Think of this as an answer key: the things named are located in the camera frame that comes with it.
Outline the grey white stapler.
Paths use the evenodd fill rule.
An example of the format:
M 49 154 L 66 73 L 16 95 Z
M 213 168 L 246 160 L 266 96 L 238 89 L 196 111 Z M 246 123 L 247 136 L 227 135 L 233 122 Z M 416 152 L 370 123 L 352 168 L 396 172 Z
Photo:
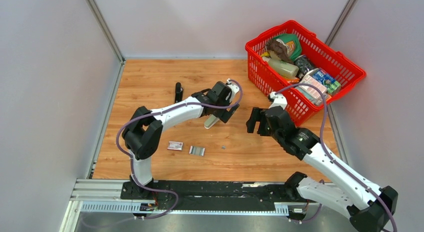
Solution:
M 210 129 L 215 125 L 220 119 L 215 115 L 210 115 L 209 118 L 204 122 L 203 126 L 205 129 Z

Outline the black stapler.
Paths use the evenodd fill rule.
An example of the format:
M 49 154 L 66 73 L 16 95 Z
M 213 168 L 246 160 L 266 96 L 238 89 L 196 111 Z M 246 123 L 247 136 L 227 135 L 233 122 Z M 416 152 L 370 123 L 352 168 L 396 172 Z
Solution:
M 180 82 L 177 82 L 175 84 L 175 96 L 174 96 L 175 103 L 179 103 L 183 100 L 183 93 L 184 93 L 184 89 L 182 87 L 182 84 Z

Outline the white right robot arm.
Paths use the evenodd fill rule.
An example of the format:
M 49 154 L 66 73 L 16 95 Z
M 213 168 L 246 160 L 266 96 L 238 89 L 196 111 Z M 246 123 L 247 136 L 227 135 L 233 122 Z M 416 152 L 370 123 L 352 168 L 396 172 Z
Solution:
M 318 202 L 346 217 L 358 232 L 382 232 L 393 219 L 398 192 L 368 180 L 337 157 L 311 130 L 295 126 L 281 106 L 253 107 L 246 122 L 247 132 L 272 137 L 286 153 L 314 167 L 333 186 L 321 184 L 302 172 L 285 182 L 285 194 L 291 201 L 301 198 Z

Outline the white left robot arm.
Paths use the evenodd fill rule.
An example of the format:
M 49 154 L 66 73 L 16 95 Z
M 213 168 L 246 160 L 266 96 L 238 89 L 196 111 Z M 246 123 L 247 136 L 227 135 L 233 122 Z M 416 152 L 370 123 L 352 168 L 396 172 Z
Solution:
M 204 123 L 206 129 L 218 121 L 227 123 L 240 106 L 240 101 L 233 101 L 234 98 L 242 94 L 241 85 L 234 79 L 228 79 L 166 107 L 137 108 L 131 119 L 119 129 L 115 139 L 117 148 L 129 157 L 130 184 L 135 195 L 145 200 L 156 191 L 151 184 L 152 156 L 158 149 L 163 132 L 204 116 L 208 117 Z

